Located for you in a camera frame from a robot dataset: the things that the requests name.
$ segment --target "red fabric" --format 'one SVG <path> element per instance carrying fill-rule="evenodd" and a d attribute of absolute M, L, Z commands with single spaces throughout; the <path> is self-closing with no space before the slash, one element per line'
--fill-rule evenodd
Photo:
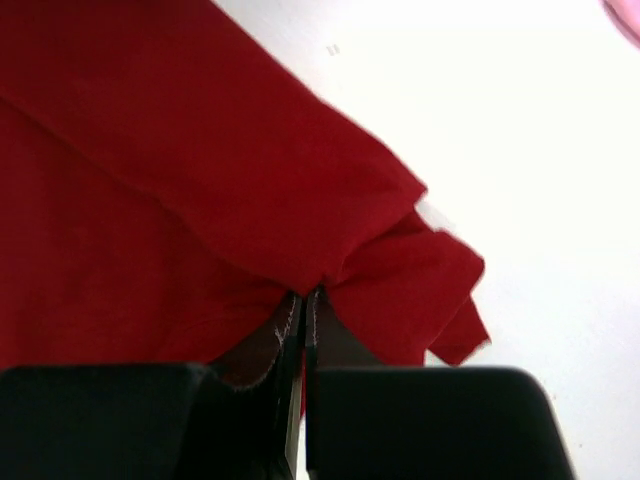
<path fill-rule="evenodd" d="M 390 363 L 487 338 L 423 185 L 213 4 L 0 8 L 0 366 L 211 361 L 320 283 Z"/>

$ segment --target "white surface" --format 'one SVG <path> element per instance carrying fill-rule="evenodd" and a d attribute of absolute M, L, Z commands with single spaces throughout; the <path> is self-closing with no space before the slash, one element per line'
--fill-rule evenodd
<path fill-rule="evenodd" d="M 471 363 L 543 383 L 581 479 L 640 478 L 640 51 L 598 3 L 220 4 L 485 256 Z"/>

